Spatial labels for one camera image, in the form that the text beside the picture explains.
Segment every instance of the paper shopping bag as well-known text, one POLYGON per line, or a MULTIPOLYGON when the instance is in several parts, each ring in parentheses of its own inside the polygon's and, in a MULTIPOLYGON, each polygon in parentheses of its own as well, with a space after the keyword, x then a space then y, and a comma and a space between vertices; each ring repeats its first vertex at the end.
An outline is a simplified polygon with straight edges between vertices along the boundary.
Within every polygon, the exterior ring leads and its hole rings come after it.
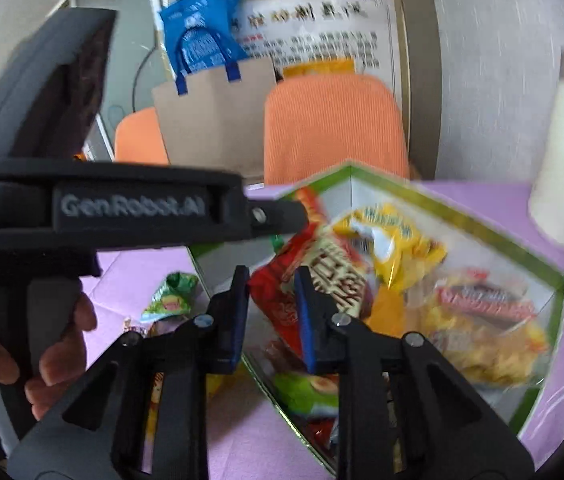
POLYGON ((264 103, 275 87, 271 59, 230 62, 153 89, 169 163, 264 177, 264 103))

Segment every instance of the green snack bag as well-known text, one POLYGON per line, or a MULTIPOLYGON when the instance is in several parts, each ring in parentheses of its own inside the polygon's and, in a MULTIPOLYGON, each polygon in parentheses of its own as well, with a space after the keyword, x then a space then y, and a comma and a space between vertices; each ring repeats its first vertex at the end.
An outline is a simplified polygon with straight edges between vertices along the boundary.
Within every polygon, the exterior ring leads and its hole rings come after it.
POLYGON ((140 321, 155 322, 191 312, 198 281, 196 275, 186 272, 169 274, 153 294, 151 304, 142 312, 140 321))
POLYGON ((273 378, 281 401, 293 413, 307 419, 337 416, 337 384, 326 377, 280 373, 273 378))

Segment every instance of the orange chair backrest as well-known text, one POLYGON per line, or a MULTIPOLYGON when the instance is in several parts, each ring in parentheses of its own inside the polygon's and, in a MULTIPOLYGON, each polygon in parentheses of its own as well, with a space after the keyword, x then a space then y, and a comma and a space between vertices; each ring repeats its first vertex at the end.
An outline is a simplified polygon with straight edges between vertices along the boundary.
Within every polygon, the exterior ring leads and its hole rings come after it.
POLYGON ((353 159, 409 177, 401 114, 377 78, 319 74, 290 78, 268 95, 265 184, 290 184, 353 159))
POLYGON ((155 108, 126 116, 116 128, 116 162, 168 164, 155 108))

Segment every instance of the red snack bag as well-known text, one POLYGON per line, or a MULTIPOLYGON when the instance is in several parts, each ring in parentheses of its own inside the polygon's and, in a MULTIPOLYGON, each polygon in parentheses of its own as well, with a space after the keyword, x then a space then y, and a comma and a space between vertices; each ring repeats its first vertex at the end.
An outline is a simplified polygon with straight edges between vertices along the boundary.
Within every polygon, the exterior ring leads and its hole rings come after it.
MULTIPOLYGON (((325 219, 312 192, 300 191, 298 198, 305 206, 305 200, 313 201, 307 206, 309 218, 325 219)), ((309 267, 315 289, 330 294, 340 311, 358 317, 364 304, 370 302, 366 282, 368 265, 326 224, 310 223, 291 238, 268 265, 256 270, 249 281, 251 297, 297 355, 302 354, 302 345, 293 276, 302 265, 309 267)))
POLYGON ((325 420, 318 420, 308 424, 309 433, 312 434, 315 442, 323 449, 330 447, 329 440, 331 439, 331 432, 333 431, 333 424, 335 420, 327 418, 325 420))

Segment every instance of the purple tablecloth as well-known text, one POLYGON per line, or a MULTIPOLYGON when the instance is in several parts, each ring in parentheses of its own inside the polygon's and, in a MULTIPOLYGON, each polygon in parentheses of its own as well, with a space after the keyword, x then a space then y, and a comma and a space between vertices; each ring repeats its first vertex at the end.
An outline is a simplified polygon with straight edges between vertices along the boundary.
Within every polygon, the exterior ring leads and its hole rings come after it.
MULTIPOLYGON (((564 270, 564 250, 542 238, 527 216, 528 185, 429 182, 423 186, 456 208, 506 230, 564 270)), ((252 194, 270 196, 276 190, 279 188, 252 194)), ((84 280, 99 322, 97 330, 86 336, 89 363, 120 335, 124 317, 139 317, 168 272, 193 271, 185 249, 103 253, 100 263, 102 277, 84 280)), ((220 392, 210 403, 208 420, 211 480, 329 478, 250 379, 220 392)), ((542 396, 521 434, 536 465, 563 438, 564 330, 542 396)))

